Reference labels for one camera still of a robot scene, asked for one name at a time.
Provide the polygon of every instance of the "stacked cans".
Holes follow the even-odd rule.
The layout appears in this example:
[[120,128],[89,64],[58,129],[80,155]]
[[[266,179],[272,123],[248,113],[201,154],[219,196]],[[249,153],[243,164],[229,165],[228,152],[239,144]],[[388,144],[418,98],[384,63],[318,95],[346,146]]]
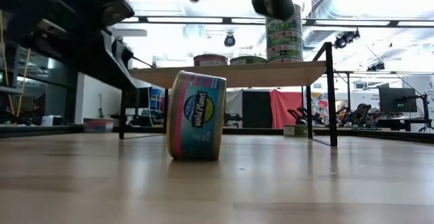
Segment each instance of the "stacked cans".
[[240,56],[238,58],[231,59],[231,65],[234,64],[263,64],[267,60],[257,56]]
[[294,15],[281,21],[267,18],[267,60],[268,62],[302,62],[303,33],[301,8],[294,4]]

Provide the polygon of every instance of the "black machine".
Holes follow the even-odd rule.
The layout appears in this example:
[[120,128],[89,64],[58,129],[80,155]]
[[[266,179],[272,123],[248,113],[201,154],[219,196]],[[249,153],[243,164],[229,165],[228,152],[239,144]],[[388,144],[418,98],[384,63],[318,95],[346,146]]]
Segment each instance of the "black machine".
[[345,31],[336,36],[334,41],[334,48],[345,48],[348,44],[353,43],[354,40],[360,38],[359,29],[356,31]]
[[[307,109],[299,107],[297,108],[297,111],[293,109],[288,109],[288,113],[291,114],[292,117],[294,117],[294,119],[296,120],[296,125],[307,125]],[[324,126],[324,122],[320,114],[315,113],[314,115],[312,115],[312,120],[317,124]]]
[[349,108],[344,107],[336,112],[340,119],[340,126],[345,126],[347,123],[359,127],[366,127],[368,124],[368,112],[372,108],[372,105],[361,103],[357,106],[355,111],[351,111]]
[[239,114],[224,113],[223,120],[223,126],[234,126],[236,128],[239,128],[239,124],[237,122],[241,122],[243,118]]
[[410,124],[424,124],[425,126],[419,130],[419,132],[426,132],[427,130],[433,129],[432,119],[429,118],[428,110],[428,95],[421,94],[416,95],[416,90],[414,88],[379,88],[380,91],[380,108],[381,112],[384,113],[410,113],[418,112],[418,107],[416,104],[416,99],[422,99],[423,102],[423,118],[422,119],[403,119],[405,124],[404,127],[399,121],[392,123],[393,130],[406,129],[410,131]]
[[[131,126],[154,126],[160,124],[162,114],[160,111],[150,110],[149,103],[152,88],[138,88],[127,92],[126,107],[134,108],[134,115],[129,125]],[[146,108],[138,114],[139,108]]]
[[382,113],[409,113],[417,112],[416,99],[402,100],[403,97],[413,97],[416,90],[413,88],[379,88],[380,110]]

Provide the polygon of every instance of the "wooden table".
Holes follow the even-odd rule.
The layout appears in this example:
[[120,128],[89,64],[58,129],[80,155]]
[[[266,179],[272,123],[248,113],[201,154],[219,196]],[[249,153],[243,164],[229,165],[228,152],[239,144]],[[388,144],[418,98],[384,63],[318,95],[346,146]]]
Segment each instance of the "wooden table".
[[168,89],[179,71],[224,77],[228,88],[309,86],[326,72],[326,62],[133,69],[130,73],[136,79]]

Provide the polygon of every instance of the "desk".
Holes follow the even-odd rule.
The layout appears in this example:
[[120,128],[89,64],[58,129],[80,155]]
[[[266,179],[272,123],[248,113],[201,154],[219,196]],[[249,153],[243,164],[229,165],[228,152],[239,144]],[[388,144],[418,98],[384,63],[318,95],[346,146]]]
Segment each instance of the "desk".
[[131,76],[169,89],[180,71],[224,77],[227,88],[309,86],[326,72],[326,62],[133,69]]
[[411,131],[411,124],[430,124],[431,119],[426,121],[423,117],[398,117],[391,119],[378,119],[378,125],[382,128],[390,128],[391,130],[406,130],[406,132]]

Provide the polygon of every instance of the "glass panel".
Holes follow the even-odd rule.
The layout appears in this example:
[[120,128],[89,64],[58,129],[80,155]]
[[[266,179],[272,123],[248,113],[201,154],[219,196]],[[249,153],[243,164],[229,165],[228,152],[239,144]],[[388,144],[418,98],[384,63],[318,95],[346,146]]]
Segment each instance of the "glass panel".
[[[35,125],[40,125],[44,115],[59,115],[66,120],[71,120],[70,111],[73,107],[68,99],[68,90],[33,79],[26,78],[24,94],[22,96],[20,117],[30,120]],[[22,89],[23,78],[18,77],[17,88]],[[19,96],[13,96],[14,111],[18,112]]]
[[[18,56],[18,74],[24,75],[27,60],[27,49],[20,48]],[[0,68],[3,69],[2,50],[0,48]],[[52,83],[75,87],[77,85],[76,76],[73,75],[68,67],[61,62],[42,56],[36,52],[31,52],[27,64],[27,77],[35,77]]]

